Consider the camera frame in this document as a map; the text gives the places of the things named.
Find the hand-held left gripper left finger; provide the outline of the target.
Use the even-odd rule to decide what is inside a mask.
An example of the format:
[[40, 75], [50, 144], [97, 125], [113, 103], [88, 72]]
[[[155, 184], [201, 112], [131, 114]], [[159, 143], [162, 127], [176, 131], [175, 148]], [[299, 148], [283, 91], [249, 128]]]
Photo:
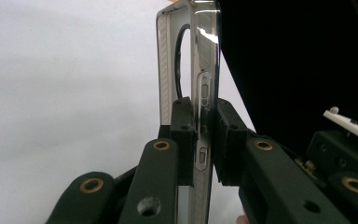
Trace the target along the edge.
[[190, 99], [172, 103], [172, 121], [149, 141], [118, 224], [176, 224], [178, 188], [193, 184], [195, 124]]

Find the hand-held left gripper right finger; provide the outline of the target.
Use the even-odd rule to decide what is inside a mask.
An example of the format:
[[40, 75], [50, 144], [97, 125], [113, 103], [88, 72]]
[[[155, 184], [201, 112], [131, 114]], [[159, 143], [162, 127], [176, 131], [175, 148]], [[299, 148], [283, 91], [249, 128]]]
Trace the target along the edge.
[[248, 129], [218, 101], [213, 163], [219, 182], [237, 186], [251, 224], [351, 224], [276, 141]]

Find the clear phone case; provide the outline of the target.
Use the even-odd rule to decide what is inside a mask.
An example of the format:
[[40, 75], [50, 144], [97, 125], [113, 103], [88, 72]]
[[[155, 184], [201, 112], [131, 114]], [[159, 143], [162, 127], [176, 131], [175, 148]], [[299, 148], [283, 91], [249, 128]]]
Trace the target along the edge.
[[212, 181], [212, 136], [220, 65], [220, 6], [216, 0], [177, 0], [156, 19], [160, 123], [172, 123], [172, 103], [181, 97], [179, 51], [190, 32], [191, 112], [196, 134], [190, 149], [185, 224], [207, 224]]

